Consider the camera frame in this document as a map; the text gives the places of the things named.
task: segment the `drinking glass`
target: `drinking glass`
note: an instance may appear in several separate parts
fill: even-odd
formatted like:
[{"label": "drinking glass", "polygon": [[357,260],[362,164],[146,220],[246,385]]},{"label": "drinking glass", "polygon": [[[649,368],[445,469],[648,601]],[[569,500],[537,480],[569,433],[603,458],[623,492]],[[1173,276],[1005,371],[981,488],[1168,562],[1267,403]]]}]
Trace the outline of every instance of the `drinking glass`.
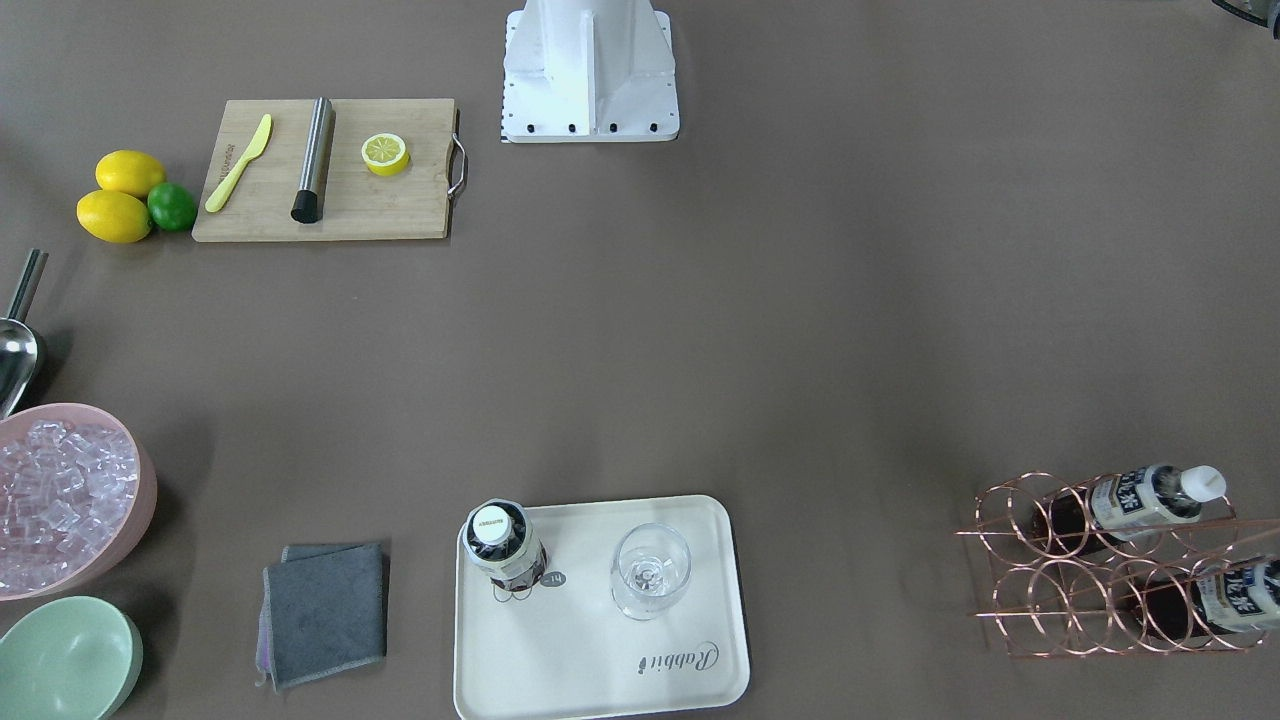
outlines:
[{"label": "drinking glass", "polygon": [[632,620],[652,620],[684,597],[691,565],[689,543],[673,528],[637,525],[613,553],[613,602]]}]

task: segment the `gray tabletop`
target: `gray tabletop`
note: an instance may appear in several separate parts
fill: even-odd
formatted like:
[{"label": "gray tabletop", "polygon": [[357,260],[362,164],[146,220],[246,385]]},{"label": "gray tabletop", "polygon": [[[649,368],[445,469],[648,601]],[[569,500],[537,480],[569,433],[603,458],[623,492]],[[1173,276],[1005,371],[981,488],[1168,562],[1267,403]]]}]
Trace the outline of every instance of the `gray tabletop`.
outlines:
[{"label": "gray tabletop", "polygon": [[[1208,0],[669,0],[678,140],[513,146],[518,6],[0,6],[0,282],[51,255],[28,400],[109,410],[159,469],[147,536],[78,591],[142,632],[119,717],[453,716],[471,507],[685,493],[732,518],[753,664],[689,716],[1274,715],[1270,646],[1010,659],[951,534],[1019,473],[1157,460],[1280,515],[1266,31]],[[197,191],[227,100],[320,95],[457,99],[447,241],[77,225],[105,152]],[[367,541],[387,661],[255,687],[262,568]]]}]

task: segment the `green bowl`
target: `green bowl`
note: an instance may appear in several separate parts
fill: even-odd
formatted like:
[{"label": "green bowl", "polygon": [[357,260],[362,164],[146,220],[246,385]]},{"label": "green bowl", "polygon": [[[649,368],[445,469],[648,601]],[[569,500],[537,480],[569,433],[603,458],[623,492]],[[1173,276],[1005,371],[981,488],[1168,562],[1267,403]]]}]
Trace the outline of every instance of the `green bowl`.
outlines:
[{"label": "green bowl", "polygon": [[96,597],[55,600],[0,638],[0,715],[100,720],[129,697],[142,667],[138,628]]}]

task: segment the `bowl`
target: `bowl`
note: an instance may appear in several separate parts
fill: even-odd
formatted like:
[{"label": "bowl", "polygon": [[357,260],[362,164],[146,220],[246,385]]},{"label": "bowl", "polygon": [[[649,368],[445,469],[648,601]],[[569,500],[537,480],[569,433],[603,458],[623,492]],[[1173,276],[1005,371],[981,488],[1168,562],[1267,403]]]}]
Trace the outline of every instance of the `bowl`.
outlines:
[{"label": "bowl", "polygon": [[73,596],[28,612],[0,638],[5,717],[99,720],[142,667],[138,628],[105,600]]},{"label": "bowl", "polygon": [[[81,429],[86,433],[113,434],[114,455],[108,455],[106,462],[129,455],[136,461],[129,466],[106,465],[105,470],[101,465],[92,471],[81,469],[84,478],[88,478],[86,482],[88,489],[54,492],[44,488],[37,493],[31,489],[31,484],[18,487],[17,474],[24,470],[14,468],[22,466],[23,462],[28,465],[33,462],[31,457],[33,454],[24,455],[31,450],[28,432],[38,423],[54,421],[61,423],[70,430],[69,438],[81,442],[84,439],[78,437]],[[87,452],[100,450],[91,446]],[[90,464],[86,460],[88,459],[86,451],[77,450],[70,442],[59,441],[56,445],[50,442],[38,451],[45,454],[42,457],[46,460],[61,462],[64,471],[68,473]],[[35,473],[38,475],[47,470]],[[84,509],[97,502],[90,498],[90,493],[97,492],[93,489],[97,487],[93,483],[105,482],[102,478],[111,477],[119,479],[124,495],[110,496],[113,506],[104,515],[106,520],[96,516],[90,519],[91,514]],[[27,477],[23,482],[38,486],[51,480],[38,475]],[[147,525],[151,524],[155,506],[156,475],[151,459],[128,428],[105,410],[76,402],[59,402],[23,410],[0,420],[0,557],[5,561],[0,564],[0,602],[68,591],[110,570],[137,546]],[[82,512],[83,518],[77,515],[77,511]],[[60,524],[46,520],[50,516]],[[84,539],[84,536],[95,539]]]}]

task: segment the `scoop handle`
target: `scoop handle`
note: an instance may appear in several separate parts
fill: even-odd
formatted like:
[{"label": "scoop handle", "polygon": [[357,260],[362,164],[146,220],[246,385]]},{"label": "scoop handle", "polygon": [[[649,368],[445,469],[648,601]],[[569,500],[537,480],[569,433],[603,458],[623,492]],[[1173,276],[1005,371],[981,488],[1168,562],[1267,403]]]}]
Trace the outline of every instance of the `scoop handle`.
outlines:
[{"label": "scoop handle", "polygon": [[49,254],[38,249],[32,249],[27,255],[27,266],[22,272],[22,279],[18,281],[18,290],[13,292],[13,302],[9,304],[6,316],[10,320],[22,323],[27,319],[27,310],[36,297],[36,286],[40,284],[40,274],[45,272],[45,260],[49,260]]}]

